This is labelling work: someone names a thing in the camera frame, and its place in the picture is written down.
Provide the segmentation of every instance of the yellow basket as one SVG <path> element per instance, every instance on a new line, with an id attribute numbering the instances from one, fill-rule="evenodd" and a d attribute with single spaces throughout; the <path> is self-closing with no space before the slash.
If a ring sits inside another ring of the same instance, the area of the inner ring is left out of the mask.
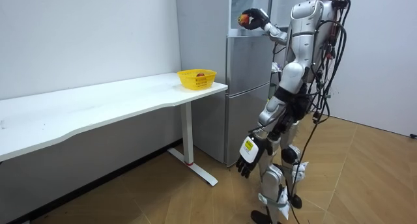
<path id="1" fill-rule="evenodd" d="M 185 70 L 178 72 L 182 85 L 196 91 L 211 87 L 216 74 L 212 70 Z"/>

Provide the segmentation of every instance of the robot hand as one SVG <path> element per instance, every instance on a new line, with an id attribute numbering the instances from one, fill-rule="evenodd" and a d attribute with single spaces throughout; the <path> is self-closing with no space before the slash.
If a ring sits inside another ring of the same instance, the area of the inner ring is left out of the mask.
<path id="1" fill-rule="evenodd" d="M 268 15 L 262 9 L 258 8 L 245 10 L 238 19 L 239 25 L 249 30 L 257 28 L 264 29 L 265 25 L 269 22 Z"/>
<path id="2" fill-rule="evenodd" d="M 247 136 L 239 151 L 240 157 L 236 163 L 238 172 L 248 178 L 265 150 L 268 155 L 272 155 L 272 146 L 268 139 L 258 139 L 253 134 Z"/>

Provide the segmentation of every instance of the baseboard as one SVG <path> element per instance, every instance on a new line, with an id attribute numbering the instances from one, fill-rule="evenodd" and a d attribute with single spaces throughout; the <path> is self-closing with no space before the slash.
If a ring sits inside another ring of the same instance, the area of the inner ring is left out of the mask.
<path id="1" fill-rule="evenodd" d="M 15 220 L 8 222 L 7 224 L 22 224 L 28 220 L 34 220 L 44 214 L 47 214 L 48 212 L 51 212 L 52 210 L 60 207 L 61 205 L 72 201 L 73 199 L 86 194 L 87 192 L 91 191 L 94 188 L 97 188 L 98 186 L 101 186 L 103 184 L 105 184 L 106 182 L 109 182 L 110 180 L 113 180 L 114 178 L 117 178 L 118 176 L 136 168 L 137 166 L 145 163 L 146 161 L 149 161 L 161 154 L 163 154 L 164 152 L 166 152 L 168 149 L 172 148 L 172 147 L 176 147 L 178 145 L 180 145 L 182 143 L 182 139 L 179 139 L 173 143 L 170 143 L 169 145 L 156 150 L 155 152 L 152 152 L 149 155 L 146 155 L 136 161 L 133 161 L 132 163 L 129 163 L 128 165 L 125 165 L 123 167 L 121 167 L 120 169 L 117 169 L 107 175 L 104 175 L 103 177 L 94 180 L 92 182 L 90 182 L 87 185 L 84 185 L 74 191 L 71 191 L 70 193 L 59 197 L 58 199 L 45 204 L 44 206 L 41 206 L 40 208 L 37 208 L 36 210 L 33 210 L 32 212 L 29 212 L 28 214 L 25 214 L 21 217 L 16 218 Z"/>

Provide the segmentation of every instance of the table top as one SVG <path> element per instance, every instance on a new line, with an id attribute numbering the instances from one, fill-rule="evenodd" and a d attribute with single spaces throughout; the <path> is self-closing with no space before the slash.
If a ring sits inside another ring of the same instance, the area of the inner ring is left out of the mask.
<path id="1" fill-rule="evenodd" d="M 92 130 L 227 89 L 213 83 L 185 89 L 175 73 L 0 101 L 0 161 L 60 143 Z"/>

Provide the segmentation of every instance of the refrigerator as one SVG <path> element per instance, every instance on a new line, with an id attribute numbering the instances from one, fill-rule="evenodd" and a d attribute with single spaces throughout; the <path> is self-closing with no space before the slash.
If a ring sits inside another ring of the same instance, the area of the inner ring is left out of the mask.
<path id="1" fill-rule="evenodd" d="M 194 145 L 231 166 L 248 130 L 257 127 L 270 85 L 274 43 L 260 29 L 241 29 L 251 7 L 270 11 L 271 0 L 177 0 L 183 70 L 209 69 L 229 88 L 192 102 Z"/>

